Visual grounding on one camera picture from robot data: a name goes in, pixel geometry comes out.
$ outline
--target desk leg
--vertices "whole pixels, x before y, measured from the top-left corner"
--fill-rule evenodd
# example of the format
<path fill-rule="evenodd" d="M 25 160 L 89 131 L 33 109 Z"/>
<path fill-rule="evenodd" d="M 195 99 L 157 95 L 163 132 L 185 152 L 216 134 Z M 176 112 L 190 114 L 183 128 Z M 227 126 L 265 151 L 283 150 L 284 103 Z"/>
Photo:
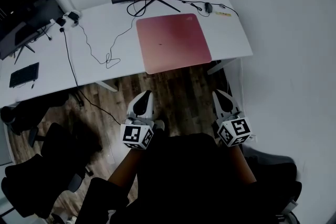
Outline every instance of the desk leg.
<path fill-rule="evenodd" d="M 225 67 L 228 63 L 232 62 L 236 60 L 236 58 L 233 59 L 228 59 L 228 60 L 221 60 L 220 63 L 218 63 L 217 65 L 215 65 L 213 68 L 210 68 L 208 70 L 208 75 L 211 75 L 217 71 L 220 71 L 223 67 Z"/>
<path fill-rule="evenodd" d="M 118 92 L 118 88 L 113 83 L 106 81 L 96 81 L 96 84 L 101 85 L 105 89 L 110 90 L 111 92 Z"/>

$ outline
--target white desk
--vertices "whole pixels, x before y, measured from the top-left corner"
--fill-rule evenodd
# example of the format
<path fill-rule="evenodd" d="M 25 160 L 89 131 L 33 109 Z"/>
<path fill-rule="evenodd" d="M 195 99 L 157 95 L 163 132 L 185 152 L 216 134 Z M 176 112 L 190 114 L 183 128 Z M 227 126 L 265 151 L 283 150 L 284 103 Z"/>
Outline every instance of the white desk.
<path fill-rule="evenodd" d="M 229 0 L 202 1 L 223 3 L 232 7 Z M 202 17 L 198 14 L 196 8 L 189 4 L 174 0 L 166 2 L 179 9 L 181 13 L 197 15 L 212 60 L 235 59 L 252 55 L 242 25 L 236 14 L 231 10 L 213 6 L 213 13 L 209 17 Z M 79 23 L 85 29 L 88 42 L 92 47 L 92 53 L 101 62 L 105 61 L 106 53 L 109 52 L 116 36 L 131 26 L 133 17 L 126 12 L 128 5 L 129 3 L 105 4 L 82 11 Z M 138 2 L 135 4 L 135 8 L 139 10 L 143 5 L 144 2 Z M 196 5 L 204 8 L 203 3 L 196 3 Z M 129 10 L 130 12 L 134 11 L 133 7 L 130 7 Z M 216 15 L 215 11 L 230 13 L 232 17 Z M 146 9 L 144 16 L 140 18 L 177 13 L 175 10 L 155 1 Z M 79 26 L 66 32 L 70 59 L 79 85 L 145 72 L 135 25 L 137 19 L 133 21 L 133 28 L 117 39 L 112 49 L 112 57 L 120 58 L 121 61 L 110 69 L 106 69 L 105 65 L 98 64 L 90 55 L 89 46 L 85 42 L 86 37 Z M 3 60 L 0 72 L 0 108 L 76 86 L 67 59 L 64 35 L 59 32 L 59 28 L 57 24 L 50 28 L 48 34 L 52 36 L 52 41 L 49 41 L 46 36 L 42 36 L 36 42 L 30 44 L 35 50 L 35 54 L 28 49 L 24 49 L 16 65 L 14 65 L 13 58 L 7 57 Z M 21 87 L 9 88 L 11 73 L 36 62 L 40 63 L 39 75 L 33 89 L 33 82 Z"/>

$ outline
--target pink mouse pad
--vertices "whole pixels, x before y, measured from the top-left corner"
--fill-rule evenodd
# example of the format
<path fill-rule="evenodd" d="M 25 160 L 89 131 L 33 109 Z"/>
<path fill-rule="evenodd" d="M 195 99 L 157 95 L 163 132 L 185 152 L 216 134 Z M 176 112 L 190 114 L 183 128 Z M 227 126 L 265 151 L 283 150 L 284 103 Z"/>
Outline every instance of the pink mouse pad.
<path fill-rule="evenodd" d="M 211 62 L 195 14 L 177 14 L 136 21 L 143 63 L 148 74 Z"/>

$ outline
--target computer mouse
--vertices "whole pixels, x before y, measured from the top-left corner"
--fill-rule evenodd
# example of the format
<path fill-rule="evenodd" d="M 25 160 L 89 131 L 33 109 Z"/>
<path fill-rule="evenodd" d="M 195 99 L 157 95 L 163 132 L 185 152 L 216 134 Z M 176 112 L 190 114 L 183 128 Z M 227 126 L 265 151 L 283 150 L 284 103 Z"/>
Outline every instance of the computer mouse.
<path fill-rule="evenodd" d="M 205 3 L 205 11 L 208 13 L 212 12 L 212 5 L 209 2 Z"/>

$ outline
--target wooden floor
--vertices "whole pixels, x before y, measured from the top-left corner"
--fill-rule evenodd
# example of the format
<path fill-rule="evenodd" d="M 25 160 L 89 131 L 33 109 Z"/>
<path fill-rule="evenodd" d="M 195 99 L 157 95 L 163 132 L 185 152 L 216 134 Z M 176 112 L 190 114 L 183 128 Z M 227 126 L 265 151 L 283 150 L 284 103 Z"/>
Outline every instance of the wooden floor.
<path fill-rule="evenodd" d="M 127 105 L 139 93 L 151 90 L 154 93 L 156 115 L 166 118 L 166 126 L 170 135 L 188 135 L 207 133 L 213 136 L 212 123 L 215 120 L 212 105 L 212 91 L 227 91 L 224 71 L 208 76 L 207 70 L 214 63 L 182 68 L 164 73 L 149 75 L 146 73 L 127 76 L 116 80 L 119 92 L 112 93 L 97 84 L 82 87 L 88 99 L 109 111 L 122 122 L 125 119 Z M 71 130 L 73 120 L 81 119 L 100 137 L 103 150 L 93 156 L 89 168 L 94 177 L 109 178 L 120 164 L 128 149 L 120 143 L 120 127 L 106 113 L 91 106 L 85 101 L 80 108 L 73 97 L 59 108 L 50 108 L 40 123 L 39 134 L 45 135 L 53 122 Z M 42 142 L 36 142 L 34 148 L 29 147 L 28 132 L 21 136 L 9 133 L 9 140 L 17 164 L 22 163 L 35 154 L 40 153 Z M 54 207 L 65 208 L 72 216 L 77 216 L 89 187 L 91 178 L 86 176 L 79 190 L 75 193 L 63 192 Z M 129 194 L 133 201 L 138 193 L 137 181 Z"/>

